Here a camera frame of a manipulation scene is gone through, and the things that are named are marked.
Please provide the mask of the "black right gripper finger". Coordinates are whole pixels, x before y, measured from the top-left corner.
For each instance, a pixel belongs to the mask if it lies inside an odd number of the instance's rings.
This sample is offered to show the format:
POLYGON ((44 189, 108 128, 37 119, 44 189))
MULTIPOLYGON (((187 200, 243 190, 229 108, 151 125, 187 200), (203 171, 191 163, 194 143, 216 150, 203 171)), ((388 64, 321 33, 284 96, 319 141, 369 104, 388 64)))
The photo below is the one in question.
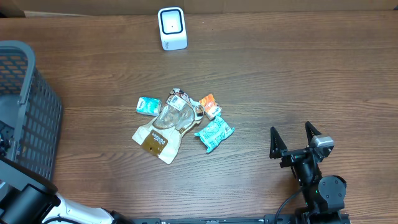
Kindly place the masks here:
POLYGON ((308 145, 318 146, 320 143, 319 137, 322 137, 322 133, 319 132, 309 121, 305 123, 305 130, 307 134, 308 145))
POLYGON ((270 138, 271 145, 269 157, 271 159, 278 159, 283 157, 284 153, 287 152, 288 149, 274 126, 270 128, 270 138))

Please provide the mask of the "green wet wipes pack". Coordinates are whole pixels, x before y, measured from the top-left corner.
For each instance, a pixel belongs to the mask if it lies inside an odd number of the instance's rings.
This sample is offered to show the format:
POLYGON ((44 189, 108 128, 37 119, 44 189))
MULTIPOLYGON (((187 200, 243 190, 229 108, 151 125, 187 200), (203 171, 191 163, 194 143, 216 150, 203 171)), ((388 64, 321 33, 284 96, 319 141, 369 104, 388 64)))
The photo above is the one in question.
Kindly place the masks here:
POLYGON ((200 138, 201 142, 206 146, 206 153, 209 154, 214 151, 222 141, 228 139, 234 133, 234 130, 235 129, 218 114, 205 128, 194 135, 200 138))

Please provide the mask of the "small orange snack packet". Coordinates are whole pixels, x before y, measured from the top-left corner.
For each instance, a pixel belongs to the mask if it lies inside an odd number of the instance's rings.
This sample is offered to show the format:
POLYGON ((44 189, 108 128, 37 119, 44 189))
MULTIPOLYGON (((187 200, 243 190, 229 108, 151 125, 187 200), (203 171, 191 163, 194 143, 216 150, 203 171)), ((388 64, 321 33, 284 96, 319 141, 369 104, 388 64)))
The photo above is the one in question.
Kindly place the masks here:
POLYGON ((216 102, 211 93, 202 98, 199 103, 204 107, 205 114, 209 120, 213 120, 222 111, 222 107, 216 102))

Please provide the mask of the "beige brown cookie pouch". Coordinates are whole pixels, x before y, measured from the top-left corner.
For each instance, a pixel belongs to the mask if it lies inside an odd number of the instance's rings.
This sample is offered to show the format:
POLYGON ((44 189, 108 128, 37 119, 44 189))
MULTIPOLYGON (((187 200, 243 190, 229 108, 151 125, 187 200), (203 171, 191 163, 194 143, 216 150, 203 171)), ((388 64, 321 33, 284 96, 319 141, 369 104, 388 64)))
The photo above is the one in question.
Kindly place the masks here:
POLYGON ((173 88, 160 115, 139 126, 132 139, 145 151, 166 164, 176 158, 182 138, 194 125, 200 124, 204 107, 179 88, 173 88))

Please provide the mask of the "small teal tissue pack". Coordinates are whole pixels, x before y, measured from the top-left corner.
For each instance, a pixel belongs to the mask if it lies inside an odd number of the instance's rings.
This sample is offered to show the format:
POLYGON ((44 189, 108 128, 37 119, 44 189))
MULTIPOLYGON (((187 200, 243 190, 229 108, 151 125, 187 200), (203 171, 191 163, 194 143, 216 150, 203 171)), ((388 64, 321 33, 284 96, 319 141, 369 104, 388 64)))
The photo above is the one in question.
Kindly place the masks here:
POLYGON ((161 111, 161 100, 142 96, 137 102, 136 111, 139 114, 158 116, 161 111))

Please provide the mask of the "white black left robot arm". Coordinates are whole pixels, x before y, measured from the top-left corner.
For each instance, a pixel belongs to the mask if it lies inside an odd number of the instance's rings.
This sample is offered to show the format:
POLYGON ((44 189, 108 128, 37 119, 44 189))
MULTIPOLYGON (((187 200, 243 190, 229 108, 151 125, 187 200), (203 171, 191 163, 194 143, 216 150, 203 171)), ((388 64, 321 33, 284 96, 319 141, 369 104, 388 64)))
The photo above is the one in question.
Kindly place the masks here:
POLYGON ((4 157, 1 181, 11 188, 1 199, 1 223, 134 223, 118 212, 63 198, 51 181, 4 157))

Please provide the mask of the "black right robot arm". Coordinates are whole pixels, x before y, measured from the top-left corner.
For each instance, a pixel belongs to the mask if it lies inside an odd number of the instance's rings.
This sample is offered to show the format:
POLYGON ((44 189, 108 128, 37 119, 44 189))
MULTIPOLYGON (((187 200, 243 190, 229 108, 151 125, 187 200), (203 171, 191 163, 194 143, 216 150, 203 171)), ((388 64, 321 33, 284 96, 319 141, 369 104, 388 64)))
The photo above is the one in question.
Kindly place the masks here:
POLYGON ((289 167, 297 179, 299 189, 286 199, 272 218, 271 223, 349 223, 348 215, 342 215, 345 207, 346 181, 338 175, 322 176, 319 168, 324 158, 332 152, 335 142, 331 136, 322 134, 311 122, 305 123, 308 144, 305 148, 288 150, 275 127, 270 128, 271 159, 280 159, 281 168, 289 167), (295 213, 281 215, 283 208, 299 194, 305 206, 295 213))

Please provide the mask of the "white barcode scanner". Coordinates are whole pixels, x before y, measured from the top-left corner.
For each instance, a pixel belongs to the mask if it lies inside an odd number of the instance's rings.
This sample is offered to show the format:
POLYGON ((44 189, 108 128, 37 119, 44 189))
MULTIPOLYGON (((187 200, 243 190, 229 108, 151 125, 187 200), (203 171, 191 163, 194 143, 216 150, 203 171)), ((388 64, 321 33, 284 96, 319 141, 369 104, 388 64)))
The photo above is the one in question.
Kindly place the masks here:
POLYGON ((165 51, 186 49, 187 31, 183 10, 180 7, 166 7, 159 10, 159 32, 165 51))

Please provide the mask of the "grey plastic mesh basket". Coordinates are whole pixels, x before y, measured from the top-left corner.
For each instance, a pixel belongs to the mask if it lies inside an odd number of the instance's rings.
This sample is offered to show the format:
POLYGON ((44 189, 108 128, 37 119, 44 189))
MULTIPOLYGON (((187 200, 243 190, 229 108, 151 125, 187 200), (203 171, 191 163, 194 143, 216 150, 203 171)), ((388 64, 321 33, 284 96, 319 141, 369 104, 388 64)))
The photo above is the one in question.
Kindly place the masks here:
POLYGON ((33 49, 1 41, 1 155, 52 180, 62 116, 62 101, 37 69, 33 49))

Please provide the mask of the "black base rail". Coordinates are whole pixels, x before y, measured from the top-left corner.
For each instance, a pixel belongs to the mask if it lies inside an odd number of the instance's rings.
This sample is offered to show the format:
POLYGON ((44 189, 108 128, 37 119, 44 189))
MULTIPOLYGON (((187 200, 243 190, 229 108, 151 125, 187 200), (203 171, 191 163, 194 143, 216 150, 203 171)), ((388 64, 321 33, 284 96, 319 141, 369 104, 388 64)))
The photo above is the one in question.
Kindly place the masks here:
MULTIPOLYGON (((131 221, 135 224, 274 224, 275 215, 264 215, 263 217, 236 217, 236 218, 187 218, 187 219, 160 219, 160 218, 132 218, 131 221)), ((295 223, 351 223, 348 215, 342 215, 341 220, 332 218, 331 221, 321 221, 315 219, 314 221, 305 222, 299 220, 295 215, 279 215, 277 218, 278 224, 295 224, 295 223)))

